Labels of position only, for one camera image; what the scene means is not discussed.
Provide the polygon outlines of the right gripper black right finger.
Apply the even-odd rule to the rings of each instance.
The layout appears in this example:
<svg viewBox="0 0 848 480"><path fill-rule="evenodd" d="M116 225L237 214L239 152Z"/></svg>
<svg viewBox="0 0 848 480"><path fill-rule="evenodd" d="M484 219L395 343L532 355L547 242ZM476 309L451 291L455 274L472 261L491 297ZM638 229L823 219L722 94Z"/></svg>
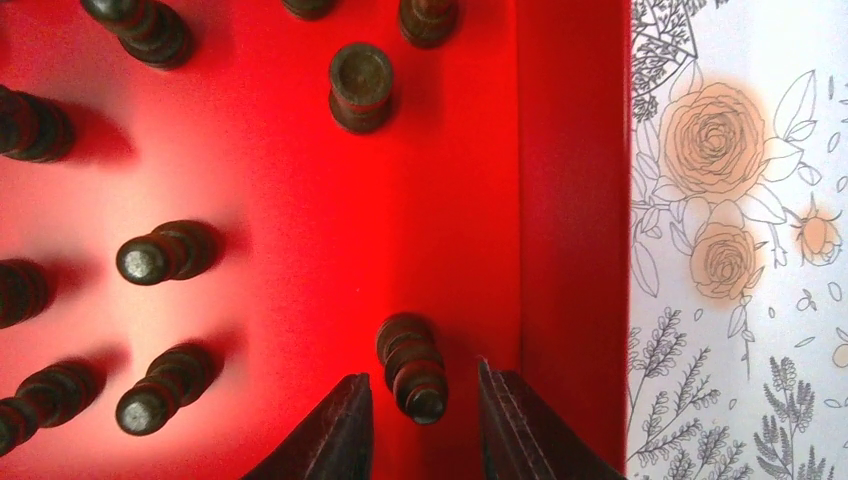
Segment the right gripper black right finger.
<svg viewBox="0 0 848 480"><path fill-rule="evenodd" d="M478 364L486 479L622 479L512 370Z"/></svg>

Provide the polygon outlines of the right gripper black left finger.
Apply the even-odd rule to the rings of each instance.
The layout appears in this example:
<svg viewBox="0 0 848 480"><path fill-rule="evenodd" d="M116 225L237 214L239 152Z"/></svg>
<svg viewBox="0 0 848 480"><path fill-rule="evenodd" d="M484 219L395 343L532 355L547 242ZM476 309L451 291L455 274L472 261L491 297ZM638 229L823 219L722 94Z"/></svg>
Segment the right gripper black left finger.
<svg viewBox="0 0 848 480"><path fill-rule="evenodd" d="M373 398L366 373L343 377L246 479L370 479Z"/></svg>

